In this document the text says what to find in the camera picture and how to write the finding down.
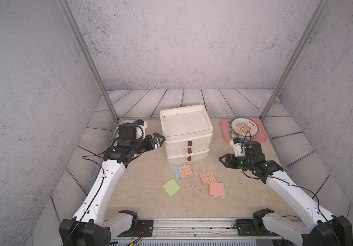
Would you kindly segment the pink sticky note pad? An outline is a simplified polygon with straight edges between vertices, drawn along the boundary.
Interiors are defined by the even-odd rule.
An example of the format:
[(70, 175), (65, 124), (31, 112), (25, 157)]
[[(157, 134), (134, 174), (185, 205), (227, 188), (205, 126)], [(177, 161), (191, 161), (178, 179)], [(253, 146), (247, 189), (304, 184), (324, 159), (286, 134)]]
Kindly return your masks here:
[(212, 182), (209, 184), (210, 196), (225, 196), (225, 185), (221, 182)]

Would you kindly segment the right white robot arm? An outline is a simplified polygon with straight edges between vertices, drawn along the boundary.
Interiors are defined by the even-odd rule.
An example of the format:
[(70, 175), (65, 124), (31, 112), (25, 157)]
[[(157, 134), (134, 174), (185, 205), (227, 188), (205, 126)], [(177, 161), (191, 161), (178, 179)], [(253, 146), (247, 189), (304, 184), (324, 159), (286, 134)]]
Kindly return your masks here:
[(229, 169), (250, 171), (250, 178), (260, 180), (277, 192), (297, 213), (298, 221), (262, 209), (253, 214), (251, 230), (259, 236), (277, 234), (296, 246), (351, 246), (352, 224), (344, 216), (325, 209), (307, 188), (298, 186), (275, 161), (268, 161), (258, 141), (235, 138), (230, 142), (233, 154), (219, 161)]

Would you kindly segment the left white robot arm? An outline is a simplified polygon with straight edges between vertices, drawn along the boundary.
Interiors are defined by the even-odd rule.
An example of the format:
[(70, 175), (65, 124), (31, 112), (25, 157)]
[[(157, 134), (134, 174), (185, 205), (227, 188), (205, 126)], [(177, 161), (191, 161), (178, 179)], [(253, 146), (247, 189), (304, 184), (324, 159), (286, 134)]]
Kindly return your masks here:
[(159, 133), (146, 135), (147, 122), (136, 120), (121, 124), (118, 136), (99, 154), (102, 158), (99, 174), (86, 199), (71, 219), (59, 226), (63, 246), (108, 246), (121, 234), (143, 235), (138, 214), (121, 210), (105, 222), (105, 212), (112, 193), (130, 162), (143, 153), (160, 148), (166, 138)]

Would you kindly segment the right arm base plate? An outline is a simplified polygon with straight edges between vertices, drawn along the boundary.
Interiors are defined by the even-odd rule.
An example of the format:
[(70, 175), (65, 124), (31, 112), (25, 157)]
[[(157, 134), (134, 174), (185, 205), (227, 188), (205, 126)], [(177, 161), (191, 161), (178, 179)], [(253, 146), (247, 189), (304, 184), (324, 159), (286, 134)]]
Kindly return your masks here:
[(237, 230), (238, 236), (258, 235), (254, 230), (253, 219), (237, 219), (232, 228)]

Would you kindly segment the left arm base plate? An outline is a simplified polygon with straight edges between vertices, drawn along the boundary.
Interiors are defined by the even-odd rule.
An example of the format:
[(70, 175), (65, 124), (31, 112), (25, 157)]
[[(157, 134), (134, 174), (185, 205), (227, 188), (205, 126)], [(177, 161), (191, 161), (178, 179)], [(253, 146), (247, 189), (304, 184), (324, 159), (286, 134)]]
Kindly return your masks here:
[(138, 238), (138, 237), (152, 237), (153, 236), (153, 229), (154, 229), (154, 221), (149, 220), (138, 220), (137, 228), (134, 229), (132, 232), (127, 233), (127, 237), (131, 238)]

